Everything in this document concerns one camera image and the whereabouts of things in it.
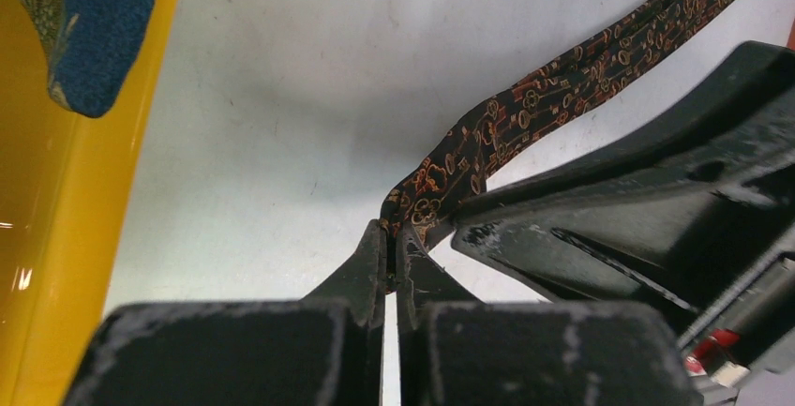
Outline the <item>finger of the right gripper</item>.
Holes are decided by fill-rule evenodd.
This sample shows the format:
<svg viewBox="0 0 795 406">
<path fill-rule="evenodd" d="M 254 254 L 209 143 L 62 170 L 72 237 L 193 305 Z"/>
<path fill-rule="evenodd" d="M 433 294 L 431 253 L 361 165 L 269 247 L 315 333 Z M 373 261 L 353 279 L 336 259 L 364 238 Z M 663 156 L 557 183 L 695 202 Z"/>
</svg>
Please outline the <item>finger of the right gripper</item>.
<svg viewBox="0 0 795 406">
<path fill-rule="evenodd" d="M 748 41 L 648 124 L 465 202 L 452 247 L 550 298 L 662 313 L 687 353 L 794 362 L 794 53 Z"/>
</svg>

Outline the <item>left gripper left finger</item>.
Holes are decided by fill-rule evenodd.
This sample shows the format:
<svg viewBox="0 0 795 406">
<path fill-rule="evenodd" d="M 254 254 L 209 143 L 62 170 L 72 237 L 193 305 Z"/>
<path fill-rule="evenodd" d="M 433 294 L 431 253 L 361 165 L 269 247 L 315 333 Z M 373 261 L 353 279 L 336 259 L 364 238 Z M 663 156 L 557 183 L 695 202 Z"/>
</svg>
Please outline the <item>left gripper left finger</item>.
<svg viewBox="0 0 795 406">
<path fill-rule="evenodd" d="M 66 405 L 378 405 L 386 235 L 292 301 L 124 305 L 91 338 Z"/>
</svg>

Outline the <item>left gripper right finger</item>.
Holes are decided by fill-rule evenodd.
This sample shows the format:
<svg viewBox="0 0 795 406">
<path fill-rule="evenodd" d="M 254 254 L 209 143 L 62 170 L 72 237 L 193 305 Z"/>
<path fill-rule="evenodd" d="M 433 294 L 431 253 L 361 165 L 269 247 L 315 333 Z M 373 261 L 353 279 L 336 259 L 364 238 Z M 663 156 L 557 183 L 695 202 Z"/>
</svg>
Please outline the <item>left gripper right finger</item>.
<svg viewBox="0 0 795 406">
<path fill-rule="evenodd" d="M 699 405 L 672 331 L 635 302 L 479 301 L 396 238 L 405 405 Z"/>
</svg>

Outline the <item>dark key-patterned tie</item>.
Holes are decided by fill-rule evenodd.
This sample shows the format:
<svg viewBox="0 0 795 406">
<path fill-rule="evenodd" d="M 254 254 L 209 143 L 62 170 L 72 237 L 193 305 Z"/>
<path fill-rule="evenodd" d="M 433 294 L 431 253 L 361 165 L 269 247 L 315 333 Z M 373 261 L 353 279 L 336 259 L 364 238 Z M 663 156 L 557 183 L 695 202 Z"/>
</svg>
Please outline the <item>dark key-patterned tie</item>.
<svg viewBox="0 0 795 406">
<path fill-rule="evenodd" d="M 500 168 L 672 55 L 735 0 L 647 0 L 623 18 L 466 112 L 387 194 L 388 243 L 408 227 L 426 248 L 451 232 L 460 205 Z"/>
</svg>

